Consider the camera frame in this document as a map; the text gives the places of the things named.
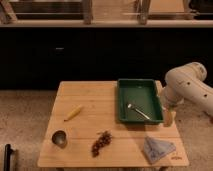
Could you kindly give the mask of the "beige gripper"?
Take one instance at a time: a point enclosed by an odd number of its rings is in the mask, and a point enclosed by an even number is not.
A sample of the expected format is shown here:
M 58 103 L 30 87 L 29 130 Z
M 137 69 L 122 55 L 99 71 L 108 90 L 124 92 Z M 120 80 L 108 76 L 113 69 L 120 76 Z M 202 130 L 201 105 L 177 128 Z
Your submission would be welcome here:
M 164 107 L 172 108 L 177 105 L 176 93 L 170 88 L 165 87 L 161 93 L 161 101 Z M 170 127 L 175 119 L 176 112 L 172 109 L 163 110 L 164 126 Z

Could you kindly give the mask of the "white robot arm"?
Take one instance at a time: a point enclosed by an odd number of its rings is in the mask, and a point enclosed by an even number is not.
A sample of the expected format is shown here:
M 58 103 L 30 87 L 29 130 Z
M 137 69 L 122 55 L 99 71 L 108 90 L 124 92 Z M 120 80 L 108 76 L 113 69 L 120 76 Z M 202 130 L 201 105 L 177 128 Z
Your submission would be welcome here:
M 165 74 L 166 86 L 160 92 L 165 127 L 173 124 L 173 108 L 185 99 L 195 103 L 213 118 L 213 87 L 204 83 L 205 66 L 191 62 L 169 70 Z

